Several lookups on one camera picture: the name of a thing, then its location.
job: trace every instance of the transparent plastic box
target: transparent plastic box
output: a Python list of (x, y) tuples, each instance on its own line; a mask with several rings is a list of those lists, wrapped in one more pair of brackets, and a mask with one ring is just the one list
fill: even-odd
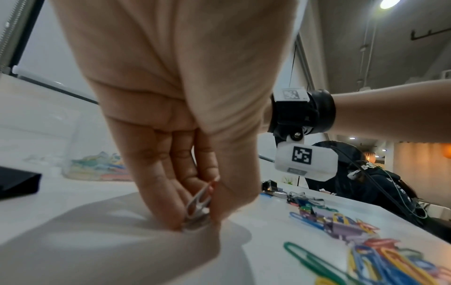
[(62, 174), (89, 181), (131, 181), (100, 112), (84, 112), (67, 146)]

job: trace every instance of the light fixture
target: light fixture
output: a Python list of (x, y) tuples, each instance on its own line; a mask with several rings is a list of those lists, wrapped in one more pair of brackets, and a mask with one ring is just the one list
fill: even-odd
[(381, 9), (387, 10), (398, 4), (400, 0), (382, 0)]

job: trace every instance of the black cable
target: black cable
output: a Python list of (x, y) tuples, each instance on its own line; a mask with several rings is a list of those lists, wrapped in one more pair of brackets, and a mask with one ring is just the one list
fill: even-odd
[(407, 219), (409, 219), (409, 221), (420, 227), (421, 225), (418, 223), (418, 221), (412, 217), (410, 212), (407, 212), (406, 209), (404, 207), (402, 207), (392, 196), (390, 196), (385, 190), (384, 188), (382, 188), (379, 183), (377, 183), (360, 165), (358, 165), (357, 163), (355, 163), (353, 161), (353, 159), (351, 157), (349, 157), (349, 155), (347, 155), (344, 151), (342, 151), (341, 149), (335, 147), (335, 146), (329, 146), (331, 149), (337, 150), (339, 151), (341, 154), (343, 154), (344, 156), (346, 156), (347, 159), (349, 159), (351, 161), (351, 163), (357, 167), (364, 175), (366, 178), (368, 178), (370, 181), (372, 181), (372, 183), (376, 186), (376, 188), (382, 192), (390, 201), (393, 202), (393, 204), (395, 204), (400, 210), (401, 212), (406, 216)]

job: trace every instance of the hand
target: hand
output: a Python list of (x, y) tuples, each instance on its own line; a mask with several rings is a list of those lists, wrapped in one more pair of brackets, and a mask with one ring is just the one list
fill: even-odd
[[(54, 0), (143, 200), (171, 228), (220, 175), (220, 221), (260, 191), (257, 134), (295, 0)], [(194, 156), (191, 156), (194, 145)]]

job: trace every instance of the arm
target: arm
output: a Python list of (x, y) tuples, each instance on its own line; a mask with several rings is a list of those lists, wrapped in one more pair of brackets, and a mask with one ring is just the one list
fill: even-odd
[(334, 95), (330, 133), (415, 142), (451, 142), (451, 80)]

